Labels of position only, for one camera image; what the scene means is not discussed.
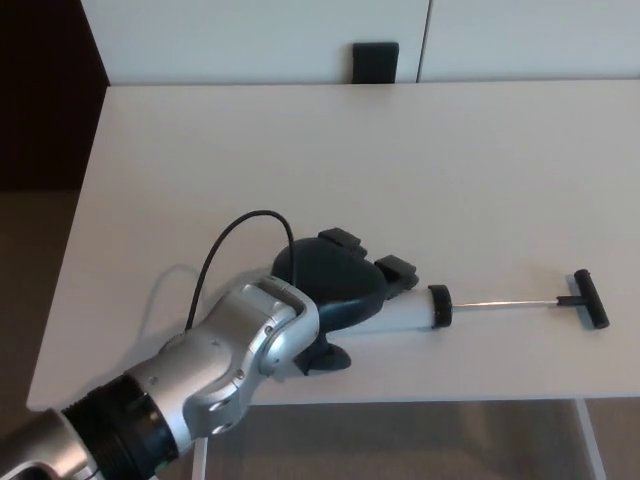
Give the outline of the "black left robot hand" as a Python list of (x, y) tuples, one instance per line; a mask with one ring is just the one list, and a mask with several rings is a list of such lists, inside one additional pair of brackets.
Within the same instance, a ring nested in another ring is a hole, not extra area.
[(273, 261), (271, 274), (305, 293), (318, 309), (318, 334), (294, 360), (302, 374), (348, 368), (349, 354), (327, 335), (369, 320), (418, 284), (412, 264), (394, 255), (374, 262), (366, 256), (359, 238), (335, 227), (294, 241)]

